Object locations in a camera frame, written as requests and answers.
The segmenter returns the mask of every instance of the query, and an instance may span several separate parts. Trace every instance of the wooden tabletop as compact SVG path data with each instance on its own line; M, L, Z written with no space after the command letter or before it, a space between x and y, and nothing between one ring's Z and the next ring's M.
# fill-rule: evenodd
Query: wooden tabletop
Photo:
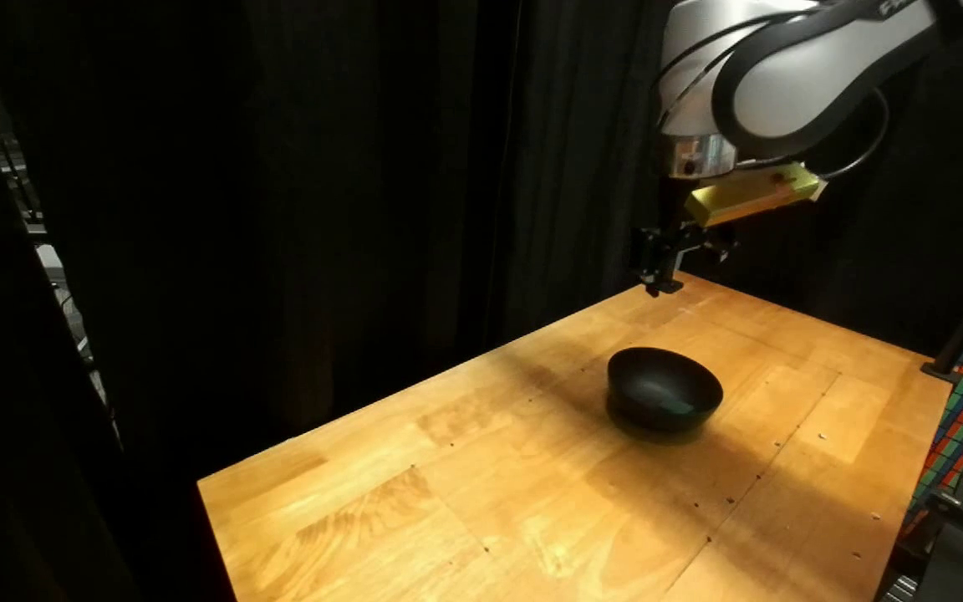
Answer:
M606 415L619 347L707 363L687 439ZM614 293L199 481L237 598L870 598L949 384L685 278Z

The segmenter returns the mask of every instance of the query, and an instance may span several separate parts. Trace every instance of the black backdrop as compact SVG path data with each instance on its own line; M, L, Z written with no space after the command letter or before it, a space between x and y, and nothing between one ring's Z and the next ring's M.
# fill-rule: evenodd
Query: black backdrop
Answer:
M0 388L0 419L24 396L53 406L34 439L0 425L0 479L42 490L11 466L38 444L73 498L11 515L0 490L0 534L24 543L0 544L16 587L212 598L223 575L194 530L197 476L628 283L660 191L663 10L3 0L0 87L122 444L62 345L0 351L0 374L69 380ZM699 272L938 345L963 312L963 39L891 93L905 109L885 155L816 211L741 224L736 263ZM0 278L26 275L26 293L0 287L0 318L47 293L19 253L0 244ZM62 515L102 577L34 538Z

